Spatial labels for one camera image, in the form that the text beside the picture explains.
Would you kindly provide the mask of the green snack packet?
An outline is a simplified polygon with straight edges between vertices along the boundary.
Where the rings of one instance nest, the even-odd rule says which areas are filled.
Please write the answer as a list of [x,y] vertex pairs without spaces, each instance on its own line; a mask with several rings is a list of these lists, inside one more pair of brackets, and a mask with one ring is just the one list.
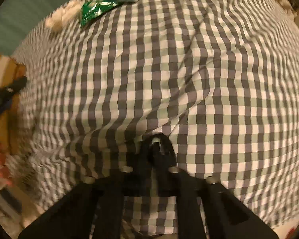
[[79,14],[80,27],[83,29],[90,21],[116,8],[118,3],[90,1],[83,4]]

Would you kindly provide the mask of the checkered bed sheet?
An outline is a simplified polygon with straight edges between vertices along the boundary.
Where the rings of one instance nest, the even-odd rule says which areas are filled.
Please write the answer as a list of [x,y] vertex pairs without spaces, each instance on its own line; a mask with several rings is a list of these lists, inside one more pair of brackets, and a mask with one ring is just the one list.
[[139,0],[86,29],[40,22],[13,58],[28,83],[8,163],[43,209],[162,132],[272,228],[299,219],[299,29],[276,1]]

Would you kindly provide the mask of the brown cardboard box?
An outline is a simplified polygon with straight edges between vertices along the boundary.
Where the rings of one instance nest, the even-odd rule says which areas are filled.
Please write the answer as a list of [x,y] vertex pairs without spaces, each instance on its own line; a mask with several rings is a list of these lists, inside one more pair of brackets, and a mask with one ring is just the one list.
[[0,55],[0,145],[10,155],[19,147],[19,96],[26,84],[26,67]]

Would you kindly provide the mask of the cream plush toy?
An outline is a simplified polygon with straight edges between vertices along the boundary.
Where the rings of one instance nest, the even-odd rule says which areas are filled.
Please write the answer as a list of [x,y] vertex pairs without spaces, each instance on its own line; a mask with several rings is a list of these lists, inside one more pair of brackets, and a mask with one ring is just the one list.
[[58,8],[51,16],[45,19],[45,27],[51,29],[53,32],[61,31],[78,16],[82,6],[82,1],[69,1],[64,7]]

